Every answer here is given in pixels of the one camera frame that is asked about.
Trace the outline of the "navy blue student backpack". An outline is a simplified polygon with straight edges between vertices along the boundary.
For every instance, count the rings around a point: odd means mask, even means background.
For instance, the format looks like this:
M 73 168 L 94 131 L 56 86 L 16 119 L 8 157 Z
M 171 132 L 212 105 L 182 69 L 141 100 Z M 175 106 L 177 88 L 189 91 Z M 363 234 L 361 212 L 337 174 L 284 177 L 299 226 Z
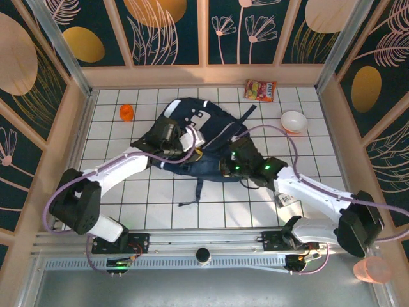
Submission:
M 197 179 L 195 200 L 199 203 L 205 180 L 211 182 L 238 182 L 240 179 L 224 177 L 219 170 L 220 159 L 229 157 L 229 142 L 233 137 L 245 132 L 243 122 L 256 109 L 251 106 L 239 119 L 224 111 L 209 100 L 198 98 L 180 98 L 171 101 L 157 118 L 170 118 L 177 122 L 181 129 L 192 125 L 200 131 L 205 143 L 198 149 L 203 152 L 200 161 L 191 163 L 199 157 L 196 153 L 186 162 L 176 164 L 157 163 L 154 166 L 177 175 L 186 175 Z

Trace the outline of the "orange fruit candy bag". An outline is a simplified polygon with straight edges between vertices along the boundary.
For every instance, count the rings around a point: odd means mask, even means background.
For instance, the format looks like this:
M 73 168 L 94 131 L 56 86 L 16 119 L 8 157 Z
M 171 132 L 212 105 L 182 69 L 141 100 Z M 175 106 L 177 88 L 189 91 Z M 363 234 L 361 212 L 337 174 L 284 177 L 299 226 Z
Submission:
M 260 102 L 273 102 L 276 81 L 257 81 L 248 79 L 245 83 L 244 98 Z

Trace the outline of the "small orange plastic cup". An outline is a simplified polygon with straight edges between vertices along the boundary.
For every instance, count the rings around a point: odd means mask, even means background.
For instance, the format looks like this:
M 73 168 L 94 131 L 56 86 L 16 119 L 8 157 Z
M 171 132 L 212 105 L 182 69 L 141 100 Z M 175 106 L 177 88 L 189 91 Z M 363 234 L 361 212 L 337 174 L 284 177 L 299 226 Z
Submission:
M 120 118 L 124 122 L 130 122 L 134 119 L 134 108 L 130 104 L 123 104 L 120 107 Z

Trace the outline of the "black white card box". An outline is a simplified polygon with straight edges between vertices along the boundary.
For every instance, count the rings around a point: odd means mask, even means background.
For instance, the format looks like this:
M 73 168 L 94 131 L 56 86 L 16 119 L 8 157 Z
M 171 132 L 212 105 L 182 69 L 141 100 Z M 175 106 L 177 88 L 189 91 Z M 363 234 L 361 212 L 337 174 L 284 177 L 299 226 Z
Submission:
M 299 205 L 300 201 L 296 198 L 294 198 L 291 195 L 284 194 L 284 193 L 279 193 L 275 195 L 275 202 L 277 206 L 281 209 L 284 207 L 288 207 L 291 205 Z

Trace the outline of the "black round knob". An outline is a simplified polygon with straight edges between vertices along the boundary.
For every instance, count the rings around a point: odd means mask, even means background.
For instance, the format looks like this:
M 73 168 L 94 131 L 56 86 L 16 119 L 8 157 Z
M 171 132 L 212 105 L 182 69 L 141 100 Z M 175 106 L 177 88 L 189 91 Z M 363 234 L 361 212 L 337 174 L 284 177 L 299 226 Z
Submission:
M 210 251 L 207 248 L 199 248 L 196 251 L 196 260 L 201 265 L 207 265 L 211 260 Z

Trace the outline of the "small black circuit board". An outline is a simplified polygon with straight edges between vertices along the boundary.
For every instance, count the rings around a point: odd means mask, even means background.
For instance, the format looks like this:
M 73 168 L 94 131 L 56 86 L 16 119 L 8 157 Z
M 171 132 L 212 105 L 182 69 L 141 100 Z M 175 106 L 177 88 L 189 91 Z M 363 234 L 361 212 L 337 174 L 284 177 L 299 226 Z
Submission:
M 319 254 L 286 255 L 284 268 L 292 272 L 303 272 L 309 262 L 320 257 Z
M 111 276 L 122 277 L 129 270 L 133 262 L 131 258 L 108 258 L 105 265 L 106 271 Z

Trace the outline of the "translucent pink cup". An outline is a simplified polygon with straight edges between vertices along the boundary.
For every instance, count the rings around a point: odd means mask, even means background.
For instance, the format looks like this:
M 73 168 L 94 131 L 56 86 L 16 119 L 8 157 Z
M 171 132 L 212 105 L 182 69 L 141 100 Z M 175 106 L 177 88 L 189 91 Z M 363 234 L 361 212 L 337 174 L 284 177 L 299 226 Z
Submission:
M 370 256 L 358 261 L 353 266 L 353 273 L 358 280 L 367 283 L 384 284 L 392 277 L 389 264 L 377 256 Z

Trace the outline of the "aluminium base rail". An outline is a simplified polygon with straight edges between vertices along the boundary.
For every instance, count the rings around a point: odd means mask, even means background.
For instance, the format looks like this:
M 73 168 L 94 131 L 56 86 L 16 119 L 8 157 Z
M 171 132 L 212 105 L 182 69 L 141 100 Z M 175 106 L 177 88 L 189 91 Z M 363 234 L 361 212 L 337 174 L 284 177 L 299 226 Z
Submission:
M 201 248 L 207 248 L 213 255 L 248 255 L 263 252 L 261 233 L 264 228 L 223 228 L 184 230 L 142 230 L 150 235 L 149 256 L 193 255 Z M 86 237 L 69 233 L 53 235 L 38 233 L 35 237 L 32 255 L 56 257 L 83 256 Z

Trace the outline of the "aluminium frame post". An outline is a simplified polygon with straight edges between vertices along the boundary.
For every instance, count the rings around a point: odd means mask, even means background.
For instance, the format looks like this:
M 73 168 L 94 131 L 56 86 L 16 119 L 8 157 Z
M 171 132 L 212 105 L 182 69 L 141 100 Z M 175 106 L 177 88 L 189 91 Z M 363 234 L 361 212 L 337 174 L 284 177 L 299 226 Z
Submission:
M 357 3 L 353 7 L 351 14 L 346 21 L 346 25 L 337 37 L 333 48 L 330 50 L 328 58 L 323 66 L 323 70 L 315 84 L 319 98 L 328 82 L 331 80 L 336 67 L 346 53 L 348 47 L 351 45 L 352 40 L 359 31 L 364 19 L 368 15 L 373 5 L 373 1 L 374 0 L 357 0 Z
M 43 0 L 26 0 L 34 16 L 38 19 L 43 30 L 46 32 L 47 37 L 54 44 L 57 53 L 60 55 L 63 63 L 70 72 L 72 78 L 79 86 L 80 90 L 86 97 L 91 96 L 92 87 L 89 85 L 87 79 L 82 73 L 81 67 L 72 54 L 67 42 L 63 38 L 62 32 L 50 11 L 46 8 Z

